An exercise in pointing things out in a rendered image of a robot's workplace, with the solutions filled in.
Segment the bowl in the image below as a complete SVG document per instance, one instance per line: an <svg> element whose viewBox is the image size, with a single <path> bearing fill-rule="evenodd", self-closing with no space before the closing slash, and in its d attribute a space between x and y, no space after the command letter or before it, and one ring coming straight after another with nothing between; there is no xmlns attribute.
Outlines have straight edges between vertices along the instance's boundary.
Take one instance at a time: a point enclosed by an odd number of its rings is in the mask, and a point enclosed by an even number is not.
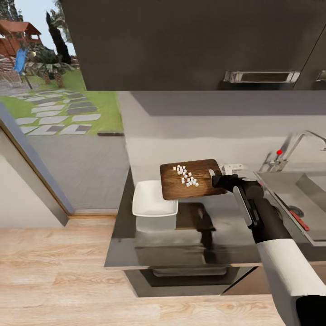
<svg viewBox="0 0 326 326"><path fill-rule="evenodd" d="M177 214L178 200L164 200L161 181L139 182L134 191L132 210L136 216L168 217Z"/></svg>

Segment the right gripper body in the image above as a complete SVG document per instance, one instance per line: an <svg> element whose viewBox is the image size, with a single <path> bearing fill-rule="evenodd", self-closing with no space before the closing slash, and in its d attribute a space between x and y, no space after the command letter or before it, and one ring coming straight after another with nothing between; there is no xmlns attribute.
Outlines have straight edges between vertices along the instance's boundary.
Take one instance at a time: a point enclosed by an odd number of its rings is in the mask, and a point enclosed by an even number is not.
<svg viewBox="0 0 326 326"><path fill-rule="evenodd" d="M223 187L224 189L228 190L227 183L232 178L238 178L238 175L237 174L232 174L232 175L228 175L228 176L213 175L212 176L212 186L214 188Z"/></svg>

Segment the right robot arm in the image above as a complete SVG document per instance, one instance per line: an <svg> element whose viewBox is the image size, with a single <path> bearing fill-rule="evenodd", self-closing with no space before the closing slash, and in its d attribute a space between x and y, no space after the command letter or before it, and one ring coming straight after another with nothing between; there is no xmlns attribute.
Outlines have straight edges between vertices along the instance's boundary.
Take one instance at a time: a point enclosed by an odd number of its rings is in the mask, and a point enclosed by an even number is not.
<svg viewBox="0 0 326 326"><path fill-rule="evenodd" d="M212 176L214 188L232 192L247 227L252 230L275 307L286 326L326 326L326 286L283 224L280 210L264 198L258 180L232 171L244 166L224 164Z"/></svg>

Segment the cutting board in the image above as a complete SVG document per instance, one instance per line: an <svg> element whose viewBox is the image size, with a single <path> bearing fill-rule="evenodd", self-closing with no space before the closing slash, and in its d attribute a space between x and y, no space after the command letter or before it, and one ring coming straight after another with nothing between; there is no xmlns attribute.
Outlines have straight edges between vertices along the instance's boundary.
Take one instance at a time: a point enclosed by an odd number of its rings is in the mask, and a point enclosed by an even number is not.
<svg viewBox="0 0 326 326"><path fill-rule="evenodd" d="M177 171L178 166L184 168L185 173L179 174ZM176 170L173 170L173 167L176 167ZM212 186L210 169L214 171L215 175L222 175L215 159L161 164L160 176L164 200L226 194L228 190L223 187L214 188ZM191 178L195 180L195 184L188 186L187 179Z"/></svg>

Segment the parer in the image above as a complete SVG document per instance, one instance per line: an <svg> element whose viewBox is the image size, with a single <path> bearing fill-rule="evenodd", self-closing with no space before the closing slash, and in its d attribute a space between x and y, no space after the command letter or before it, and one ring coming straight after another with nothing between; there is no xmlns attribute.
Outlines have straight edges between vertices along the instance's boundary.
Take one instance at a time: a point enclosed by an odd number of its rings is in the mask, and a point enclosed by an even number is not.
<svg viewBox="0 0 326 326"><path fill-rule="evenodd" d="M295 212L293 212L293 210L290 209L277 194L276 197L283 203L283 205L287 208L287 210L291 213L291 215L293 215L293 217L301 225L301 227L308 232L310 230L309 227L299 218L299 216Z"/></svg>

